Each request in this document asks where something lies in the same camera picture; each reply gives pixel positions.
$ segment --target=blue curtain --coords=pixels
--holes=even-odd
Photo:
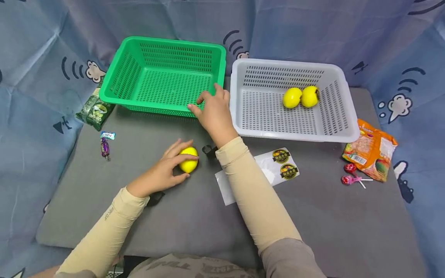
[[[431,277],[445,277],[444,3],[0,0],[0,276],[29,276],[68,254],[36,244],[36,229],[82,125],[74,113],[120,42],[137,35],[222,44],[226,74],[241,57],[324,62],[370,89],[400,142],[399,186]]]

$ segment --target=green plastic basket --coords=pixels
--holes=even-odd
[[[225,70],[221,45],[131,36],[117,50],[99,97],[134,111],[194,117],[187,104],[204,90],[213,95]]]

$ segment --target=person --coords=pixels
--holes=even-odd
[[[246,270],[230,262],[185,254],[149,258],[136,266],[130,278],[141,277],[325,277],[314,254],[301,239],[277,194],[235,131],[229,111],[230,94],[215,84],[215,95],[201,93],[188,109],[197,117],[218,147],[216,152],[228,176],[233,195],[258,248],[264,270]],[[94,227],[57,270],[56,278],[104,277],[149,196],[180,184],[190,175],[173,176],[172,169],[198,157],[179,154],[193,141],[178,139],[152,168],[122,188]]]

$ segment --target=lemon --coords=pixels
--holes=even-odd
[[[304,107],[312,107],[318,103],[318,88],[315,86],[309,86],[304,88],[303,95],[301,96],[301,104]]]
[[[198,151],[194,147],[188,147],[183,149],[179,154],[191,154],[194,156],[198,156]],[[184,162],[179,163],[179,168],[181,168],[182,171],[185,173],[191,173],[193,170],[195,170],[196,166],[198,165],[197,160],[186,160]]]
[[[283,96],[283,105],[286,108],[292,109],[300,103],[300,98],[303,93],[299,88],[289,88]]]

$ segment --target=white plastic basket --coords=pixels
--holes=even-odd
[[[312,108],[286,109],[287,89],[317,86]],[[241,136],[349,143],[360,135],[343,71],[332,64],[238,59],[231,75],[230,111]]]

